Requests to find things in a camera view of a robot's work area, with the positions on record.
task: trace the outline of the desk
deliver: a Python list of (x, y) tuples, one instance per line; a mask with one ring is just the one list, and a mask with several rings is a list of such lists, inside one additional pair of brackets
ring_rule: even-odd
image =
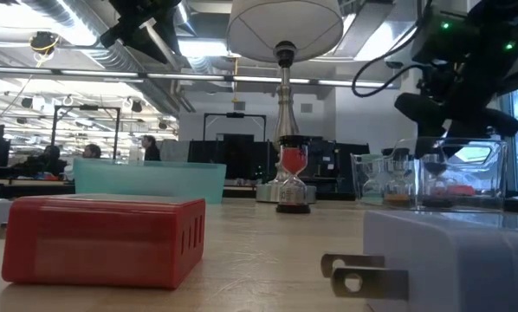
[[(207, 207), (203, 261), (176, 291), (8, 285), (0, 312), (370, 312), (336, 298), (321, 274), (326, 251), (361, 252), (363, 212), (322, 202), (311, 215), (276, 214), (253, 199)], [(0, 241), (0, 274), (3, 241)]]

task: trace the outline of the black cable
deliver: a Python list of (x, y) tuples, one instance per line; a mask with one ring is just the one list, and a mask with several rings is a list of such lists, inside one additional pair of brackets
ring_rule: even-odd
[(430, 9), (430, 7), (432, 6), (432, 1), (433, 0), (428, 0), (426, 2), (426, 5), (424, 6), (424, 13), (423, 15), (416, 21), (416, 25), (417, 25), (417, 29), (415, 30), (415, 32), (413, 33), (413, 35), (407, 39), (404, 43), (402, 43), (399, 47), (395, 48), (395, 49), (391, 49), (390, 51), (384, 53), (383, 55), (379, 56), (379, 57), (376, 57), (372, 60), (370, 60), (369, 62), (367, 62), (365, 65), (363, 65), (363, 67), (359, 70), (359, 72), (357, 72), (357, 74), (355, 75), (355, 77), (353, 77), (353, 82), (352, 82), (352, 92), (353, 94), (355, 94), (355, 96), (357, 97), (360, 97), (360, 98), (365, 98), (365, 97), (369, 97), (369, 96), (373, 96), (377, 93), (379, 93), (380, 91), (384, 90), (385, 88), (387, 88), (393, 81), (395, 81), (396, 79), (398, 79), (405, 71), (411, 69), (411, 68), (422, 68), (420, 65), (411, 65), (411, 66), (408, 66), (406, 68), (403, 68), (401, 69), (400, 71), (398, 71), (397, 74), (395, 74), (392, 78), (390, 78), (389, 81), (387, 81), (385, 84), (383, 84), (382, 86), (380, 86), (379, 88), (376, 88), (374, 91), (372, 92), (369, 92), (367, 94), (361, 94), (357, 91), (357, 81), (359, 80), (359, 78), (361, 77), (361, 75), (371, 66), (373, 65), (375, 62), (378, 62), (380, 60), (384, 60), (386, 57), (390, 56), (390, 55), (394, 55), (396, 53), (398, 53), (399, 51), (405, 49), (405, 47), (407, 47), (411, 42), (413, 42), (413, 40), (415, 40), (415, 37), (417, 37), (419, 31), (421, 30), (421, 26), (423, 25), (423, 21), (426, 17), (426, 11)]

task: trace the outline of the black equipment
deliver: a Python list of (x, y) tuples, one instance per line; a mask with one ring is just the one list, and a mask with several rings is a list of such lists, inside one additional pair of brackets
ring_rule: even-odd
[[(395, 102), (402, 114), (418, 124), (419, 137), (444, 136), (445, 120), (452, 120), (446, 137), (465, 139), (461, 143), (468, 143), (467, 138), (487, 139), (491, 133), (514, 136), (518, 120), (487, 106), (496, 95), (518, 88), (518, 0), (482, 0), (467, 15), (437, 10), (431, 3), (427, 2), (411, 39), (366, 67), (412, 43), (411, 58), (417, 64), (389, 82), (411, 68), (423, 71), (418, 84), (421, 94), (401, 94)], [(353, 84), (357, 96), (383, 89), (358, 94), (358, 78)], [(416, 147), (417, 158), (432, 148), (424, 142)], [(458, 150), (446, 153), (451, 156)]]
[(178, 39), (174, 26), (174, 14), (180, 0), (109, 0), (120, 14), (119, 23), (101, 35), (100, 41), (109, 48), (120, 39), (128, 47), (149, 55), (153, 59), (168, 63), (160, 47), (155, 44), (144, 23), (154, 19), (152, 26), (159, 37), (180, 55)]

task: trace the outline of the green light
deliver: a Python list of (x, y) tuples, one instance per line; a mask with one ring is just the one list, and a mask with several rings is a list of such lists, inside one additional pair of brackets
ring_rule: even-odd
[(515, 47), (515, 42), (510, 42), (508, 43), (506, 46), (505, 46), (505, 49), (506, 50), (511, 50), (512, 48)]

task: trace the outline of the ceiling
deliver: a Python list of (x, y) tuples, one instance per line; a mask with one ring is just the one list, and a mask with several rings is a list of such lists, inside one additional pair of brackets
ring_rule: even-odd
[[(108, 1), (62, 1), (67, 5), (76, 6), (76, 9), (73, 10), (75, 13), (80, 13), (82, 22), (95, 26), (95, 29), (90, 30), (94, 31), (94, 36), (98, 36), (99, 33), (114, 26), (119, 18), (118, 13)], [(374, 29), (377, 31), (374, 32), (371, 36), (371, 40), (363, 47), (365, 50), (364, 54), (367, 54), (367, 58), (372, 57), (373, 53), (384, 53), (391, 47), (396, 39), (403, 35), (405, 30), (411, 27), (412, 21), (416, 18), (416, 2), (416, 0), (396, 1), (394, 8), (384, 23), (377, 25), (380, 27)], [(192, 39), (225, 42), (231, 1), (188, 0), (187, 5), (190, 11), (188, 24), (195, 30), (197, 37), (190, 38), (185, 28), (179, 27), (177, 30), (179, 40)], [(353, 3), (342, 6), (344, 16), (346, 15), (346, 11), (351, 8), (351, 6), (348, 7), (348, 5), (353, 5)], [(3, 16), (9, 16), (10, 18), (3, 19)], [(42, 16), (25, 6), (6, 6), (0, 4), (0, 66), (35, 67), (41, 59), (41, 56), (31, 50), (29, 47), (29, 39), (34, 36), (37, 31), (44, 30), (54, 33), (57, 32), (62, 36), (62, 40), (58, 43), (58, 47), (60, 48), (53, 53), (52, 58), (49, 58), (42, 64), (44, 68), (114, 70), (114, 66), (118, 65), (104, 65), (103, 62), (98, 60), (99, 58), (95, 57), (97, 53), (100, 53), (99, 51), (67, 49), (67, 47), (72, 44), (89, 45), (93, 39), (87, 39), (84, 43), (80, 43), (75, 37), (75, 34), (64, 32), (65, 29), (61, 27), (61, 25), (57, 25), (57, 21), (55, 21), (52, 16)], [(132, 71), (172, 72), (177, 69), (187, 73), (196, 71), (195, 67), (183, 56), (175, 56), (176, 61), (174, 64), (165, 65), (137, 50), (124, 48), (118, 43), (115, 44), (112, 49), (115, 49), (115, 53), (124, 57), (124, 59), (122, 59), (123, 63), (120, 65), (124, 66), (126, 62), (129, 62), (130, 68), (133, 69)], [(320, 59), (296, 63), (292, 67), (292, 76), (295, 78), (350, 80), (366, 62), (358, 61), (357, 55), (349, 55), (346, 51), (347, 49), (339, 50), (338, 58), (333, 58), (333, 55), (325, 55)], [(280, 75), (276, 64), (255, 62), (244, 57), (238, 58), (237, 62), (222, 56), (208, 56), (204, 59), (209, 64), (209, 74), (232, 75), (237, 65), (237, 73), (239, 75), (267, 77), (277, 77)], [(386, 81), (390, 76), (392, 76), (392, 71), (383, 62), (380, 62), (371, 66), (369, 70), (363, 74), (361, 80)], [(20, 79), (14, 75), (0, 75), (0, 114), (5, 108), (10, 106), (9, 111), (0, 118), (0, 122), (6, 124), (8, 128), (14, 129), (18, 128), (16, 127), (18, 125), (16, 123), (18, 116), (34, 115), (39, 116), (39, 119), (28, 118), (28, 128), (49, 129), (49, 122), (46, 118), (53, 113), (22, 107), (19, 102), (25, 97), (31, 98), (36, 96), (38, 97), (38, 101), (44, 101), (51, 105), (62, 103), (66, 98), (69, 98), (74, 101), (73, 105), (96, 104), (103, 107), (124, 106), (122, 108), (123, 119), (141, 119), (138, 122), (130, 120), (130, 122), (124, 122), (120, 125), (121, 130), (125, 130), (126, 132), (126, 135), (122, 135), (124, 139), (121, 145), (130, 146), (132, 144), (132, 137), (128, 134), (130, 131), (137, 133), (139, 131), (138, 129), (152, 129), (152, 131), (155, 129), (159, 137), (164, 135), (165, 138), (175, 138), (178, 131), (178, 123), (176, 122), (178, 113), (180, 111), (195, 111), (191, 103), (185, 100), (184, 93), (232, 93), (235, 91), (235, 85), (228, 82), (182, 81), (182, 88), (175, 88), (176, 85), (173, 85), (171, 81), (84, 80), (85, 81), (68, 81), (64, 78), (56, 77), (54, 81), (34, 79), (26, 84), (28, 81), (26, 77)], [(15, 99), (18, 92), (23, 88), (23, 93), (18, 96), (18, 99)], [(273, 84), (238, 83), (236, 85), (236, 91), (238, 93), (273, 94), (275, 89), (276, 85)], [(319, 100), (324, 100), (330, 92), (330, 88), (294, 86), (294, 92), (296, 94), (315, 94)], [(143, 111), (139, 114), (133, 114), (130, 110), (130, 103), (134, 100), (144, 103)], [(65, 138), (68, 139), (67, 141), (71, 141), (71, 143), (67, 143), (67, 146), (70, 146), (71, 149), (72, 147), (79, 149), (81, 144), (85, 144), (87, 140), (91, 140), (92, 130), (95, 130), (96, 133), (97, 131), (106, 132), (108, 128), (114, 127), (114, 122), (107, 120), (107, 118), (111, 119), (111, 117), (105, 112), (79, 112), (76, 114), (78, 114), (80, 118), (99, 118), (100, 125), (93, 125), (93, 127), (88, 128), (86, 126), (80, 127), (80, 123), (77, 125), (75, 120), (61, 121), (58, 126), (59, 128), (69, 131), (72, 129), (72, 131), (77, 130), (80, 132), (79, 137), (81, 137), (81, 139), (76, 137), (76, 141), (74, 141), (72, 138)], [(169, 128), (166, 131), (159, 131), (157, 129), (159, 118), (165, 118), (170, 121)], [(30, 134), (30, 131), (31, 133), (37, 133), (36, 130), (30, 129), (25, 133), (16, 133), (16, 135)], [(127, 153), (127, 148), (123, 149), (122, 152)]]

